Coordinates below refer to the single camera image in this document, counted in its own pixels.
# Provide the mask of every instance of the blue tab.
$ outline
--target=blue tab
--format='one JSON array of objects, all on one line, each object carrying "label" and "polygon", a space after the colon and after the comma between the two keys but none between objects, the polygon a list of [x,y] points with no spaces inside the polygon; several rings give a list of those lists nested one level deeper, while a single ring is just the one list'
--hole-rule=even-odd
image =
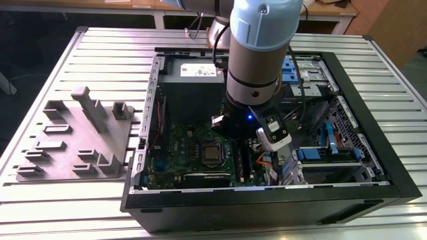
[{"label": "blue tab", "polygon": [[297,157],[298,157],[298,160],[303,160],[305,159],[305,154],[303,154],[303,151],[301,149],[297,150]]},{"label": "blue tab", "polygon": [[323,147],[327,146],[327,141],[329,141],[329,145],[330,145],[333,154],[338,154],[339,150],[338,150],[337,144],[335,144],[334,127],[333,127],[333,123],[330,123],[329,121],[323,123],[322,128],[321,128],[321,145]]},{"label": "blue tab", "polygon": [[321,154],[317,148],[303,148],[301,149],[307,160],[319,160]]},{"label": "blue tab", "polygon": [[299,83],[299,79],[295,74],[294,64],[291,63],[291,60],[289,59],[289,57],[285,58],[285,62],[282,65],[282,82],[286,84]]},{"label": "blue tab", "polygon": [[354,148],[353,148],[353,152],[354,152],[355,159],[357,159],[358,161],[361,161],[361,159],[362,159],[361,149],[357,148],[357,147],[354,147]]},{"label": "blue tab", "polygon": [[282,168],[282,175],[286,174],[289,168],[290,168],[290,163],[287,162],[285,167]]}]

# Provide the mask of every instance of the motherboard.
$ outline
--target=motherboard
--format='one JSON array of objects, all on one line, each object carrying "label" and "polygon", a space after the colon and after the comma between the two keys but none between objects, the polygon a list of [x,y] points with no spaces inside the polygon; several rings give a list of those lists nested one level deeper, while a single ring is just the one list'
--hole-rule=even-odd
[{"label": "motherboard", "polygon": [[243,163],[234,158],[234,142],[211,130],[209,125],[174,124],[167,141],[167,152],[149,161],[149,188],[198,188],[198,184],[218,187],[263,186],[263,166],[255,162],[262,152],[254,150],[258,140],[249,139],[253,170],[243,175]]}]

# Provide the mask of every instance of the metal slatted table surface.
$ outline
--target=metal slatted table surface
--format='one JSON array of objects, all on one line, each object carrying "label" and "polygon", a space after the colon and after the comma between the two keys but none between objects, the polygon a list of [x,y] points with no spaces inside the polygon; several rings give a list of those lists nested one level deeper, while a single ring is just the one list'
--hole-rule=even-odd
[{"label": "metal slatted table surface", "polygon": [[[102,100],[105,107],[114,101],[126,101],[135,107],[129,148],[137,148],[155,47],[206,46],[205,31],[197,40],[190,39],[183,30],[89,28],[74,34],[0,159],[0,236],[24,239],[153,237],[133,217],[119,210],[123,177],[82,182],[19,183],[16,167],[24,159],[22,151],[34,145],[32,136],[48,122],[42,112],[47,100],[64,100],[68,106],[79,104],[72,102],[71,90],[81,85],[90,87],[91,98]],[[295,51],[337,54],[425,196],[341,225],[174,233],[175,236],[186,239],[190,235],[198,235],[194,238],[199,239],[201,235],[213,238],[213,234],[231,234],[222,238],[243,235],[247,239],[371,239],[373,236],[422,239],[427,236],[427,104],[423,98],[377,43],[362,36],[297,34],[291,46]]]}]

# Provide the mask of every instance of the screw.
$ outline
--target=screw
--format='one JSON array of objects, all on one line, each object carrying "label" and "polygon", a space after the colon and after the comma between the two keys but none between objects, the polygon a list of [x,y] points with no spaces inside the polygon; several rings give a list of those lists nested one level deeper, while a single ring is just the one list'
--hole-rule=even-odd
[{"label": "screw", "polygon": [[251,92],[251,95],[253,95],[254,98],[258,98],[259,95],[261,95],[261,92],[259,91],[254,91],[254,92]]}]

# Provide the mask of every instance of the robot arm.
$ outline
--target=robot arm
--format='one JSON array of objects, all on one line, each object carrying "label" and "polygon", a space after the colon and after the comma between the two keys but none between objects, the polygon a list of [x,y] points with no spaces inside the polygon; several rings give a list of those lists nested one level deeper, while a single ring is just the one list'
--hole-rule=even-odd
[{"label": "robot arm", "polygon": [[[291,135],[271,99],[299,26],[303,0],[162,1],[185,10],[230,18],[227,125],[233,126],[226,128],[241,132],[234,138],[245,138],[246,132],[253,131],[251,126],[242,131],[237,131],[235,126],[245,125],[253,114],[259,123],[257,135],[265,150],[278,151],[291,142]],[[222,125],[218,120],[215,124],[217,128]]]}]

